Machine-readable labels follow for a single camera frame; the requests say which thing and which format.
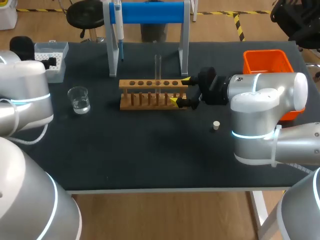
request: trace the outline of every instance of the glowing blue light ring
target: glowing blue light ring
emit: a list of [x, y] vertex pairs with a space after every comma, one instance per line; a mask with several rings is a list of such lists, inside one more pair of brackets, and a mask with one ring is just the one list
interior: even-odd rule
[[35, 98], [29, 98], [29, 99], [22, 99], [22, 100], [14, 100], [11, 99], [10, 101], [13, 102], [14, 104], [21, 104], [21, 103], [31, 103], [31, 102], [36, 102], [36, 101], [40, 101], [43, 99], [47, 99], [50, 97], [50, 93], [44, 96], [39, 96], [39, 97], [35, 97]]
[[257, 81], [258, 81], [258, 78], [259, 76], [261, 75], [261, 73], [258, 73], [255, 77], [254, 77], [254, 80], [253, 80], [253, 88], [252, 88], [252, 92], [256, 92], [256, 88], [257, 88]]
[[317, 191], [317, 175], [318, 175], [319, 170], [320, 170], [320, 168], [318, 168], [315, 171], [315, 174], [313, 176], [313, 193], [314, 193], [316, 204], [318, 205], [318, 208], [320, 210], [320, 198], [319, 198], [318, 191]]
[[274, 134], [275, 131], [269, 132], [267, 134], [264, 135], [259, 135], [259, 136], [245, 136], [245, 135], [239, 135], [236, 134], [234, 131], [232, 131], [232, 134], [234, 136], [236, 136], [237, 138], [241, 138], [241, 139], [263, 139], [263, 138], [267, 138], [267, 137], [271, 137]]
[[50, 225], [52, 224], [52, 221], [54, 220], [54, 217], [56, 215], [56, 211], [57, 211], [57, 207], [58, 207], [58, 190], [57, 190], [57, 186], [55, 181], [53, 180], [53, 178], [48, 174], [49, 178], [51, 179], [52, 183], [53, 183], [53, 187], [54, 187], [54, 204], [53, 204], [53, 210], [51, 213], [51, 216], [46, 224], [46, 226], [44, 227], [43, 231], [41, 232], [41, 234], [38, 236], [38, 238], [36, 240], [41, 240], [44, 235], [47, 233]]

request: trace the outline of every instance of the white metal stand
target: white metal stand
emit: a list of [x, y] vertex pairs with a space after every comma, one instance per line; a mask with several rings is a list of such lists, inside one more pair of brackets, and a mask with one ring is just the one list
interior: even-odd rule
[[179, 58], [180, 58], [180, 69], [181, 69], [182, 77], [188, 76], [189, 37], [190, 37], [190, 1], [185, 0], [184, 16], [183, 16], [183, 23], [181, 24], [180, 43], [179, 43]]
[[109, 76], [117, 76], [119, 47], [116, 39], [114, 25], [110, 21], [109, 2], [103, 2], [103, 18], [106, 34], [106, 50], [108, 52]]
[[[103, 18], [106, 33], [106, 48], [109, 62], [110, 77], [117, 76], [119, 47], [115, 34], [115, 29], [110, 20], [109, 2], [103, 2]], [[190, 35], [190, 0], [184, 0], [184, 16], [181, 24], [179, 60], [181, 76], [188, 76], [188, 57], [189, 57], [189, 35]]]
[[191, 2], [191, 9], [193, 13], [193, 22], [197, 20], [197, 13], [198, 13], [198, 0], [190, 0]]

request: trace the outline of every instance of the test tube rack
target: test tube rack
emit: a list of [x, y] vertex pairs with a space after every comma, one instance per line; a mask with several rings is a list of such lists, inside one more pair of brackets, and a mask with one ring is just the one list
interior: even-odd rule
[[[181, 110], [171, 103], [170, 98], [186, 99], [186, 90], [188, 86], [183, 85], [181, 80], [119, 80], [119, 89], [123, 90], [121, 94], [120, 110]], [[136, 93], [128, 90], [175, 90], [174, 93]]]

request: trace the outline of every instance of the wooden floor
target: wooden floor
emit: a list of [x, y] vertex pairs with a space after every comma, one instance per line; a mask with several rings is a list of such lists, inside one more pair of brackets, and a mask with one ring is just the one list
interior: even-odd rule
[[[199, 0], [199, 12], [270, 11], [274, 0]], [[70, 5], [62, 0], [65, 8]], [[18, 9], [58, 9], [57, 0], [18, 0]], [[288, 37], [268, 15], [240, 16], [247, 41], [287, 41]], [[140, 42], [140, 26], [125, 25], [125, 41]], [[0, 50], [14, 36], [34, 42], [80, 42], [81, 31], [70, 26], [61, 12], [19, 12], [15, 29], [0, 31]], [[97, 29], [104, 36], [103, 27]], [[168, 28], [168, 42], [178, 42], [180, 25]], [[191, 23], [192, 42], [234, 42], [239, 36], [227, 15], [199, 15]], [[313, 58], [308, 51], [306, 59]], [[281, 191], [265, 191], [268, 212]], [[144, 193], [76, 195], [83, 220], [81, 240], [255, 240], [250, 204], [245, 192]], [[279, 233], [273, 238], [282, 239]]]

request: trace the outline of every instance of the small white cap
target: small white cap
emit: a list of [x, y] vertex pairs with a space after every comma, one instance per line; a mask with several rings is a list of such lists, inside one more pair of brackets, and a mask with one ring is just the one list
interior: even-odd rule
[[220, 122], [218, 122], [218, 121], [213, 122], [213, 129], [214, 130], [218, 130], [219, 126], [220, 126]]

